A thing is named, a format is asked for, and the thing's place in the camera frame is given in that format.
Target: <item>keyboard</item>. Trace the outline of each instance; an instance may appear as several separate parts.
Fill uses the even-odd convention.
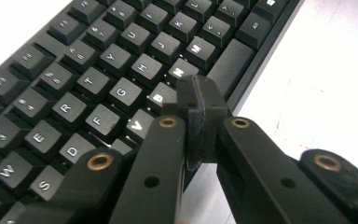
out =
[[[50,200],[96,147],[131,164],[180,77],[213,79],[233,110],[301,3],[71,2],[0,65],[0,223]]]

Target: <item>spacebar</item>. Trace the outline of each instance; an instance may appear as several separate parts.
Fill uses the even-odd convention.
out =
[[[225,100],[237,86],[254,56],[255,52],[251,48],[233,39],[208,73],[207,77],[216,83]]]

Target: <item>round hole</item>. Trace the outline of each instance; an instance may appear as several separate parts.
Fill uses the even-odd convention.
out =
[[[148,178],[145,179],[145,186],[147,186],[150,189],[158,186],[158,184],[159,184],[159,179],[156,176],[149,176]]]
[[[338,172],[341,169],[341,163],[332,156],[316,155],[313,161],[325,170]]]
[[[100,171],[113,163],[113,157],[106,153],[97,154],[89,159],[87,166],[93,171]]]
[[[170,119],[170,118],[162,119],[159,122],[159,125],[161,125],[164,128],[171,128],[176,125],[176,121],[174,119]]]
[[[289,188],[289,189],[293,189],[296,187],[296,183],[295,181],[293,181],[292,179],[290,178],[282,178],[281,179],[281,184],[286,187],[286,188]]]
[[[234,119],[231,123],[237,128],[247,128],[250,125],[246,119]]]

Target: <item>metal grommet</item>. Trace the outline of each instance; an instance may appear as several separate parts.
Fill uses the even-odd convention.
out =
[[[237,128],[248,128],[251,125],[246,119],[234,119],[231,123]]]
[[[342,168],[341,163],[336,158],[328,155],[316,155],[313,161],[318,166],[329,171],[338,172]]]
[[[176,126],[176,119],[166,118],[159,121],[159,125],[164,128]]]
[[[89,167],[89,169],[93,171],[100,171],[110,166],[112,163],[113,163],[113,156],[106,153],[100,153],[89,158],[89,161],[87,162],[87,166]]]

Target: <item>white desk surface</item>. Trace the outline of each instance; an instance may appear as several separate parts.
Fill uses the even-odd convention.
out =
[[[0,1],[0,63],[69,2]],[[305,0],[238,111],[294,158],[323,148],[358,167],[358,0]],[[235,223],[213,168],[185,193],[182,220]]]

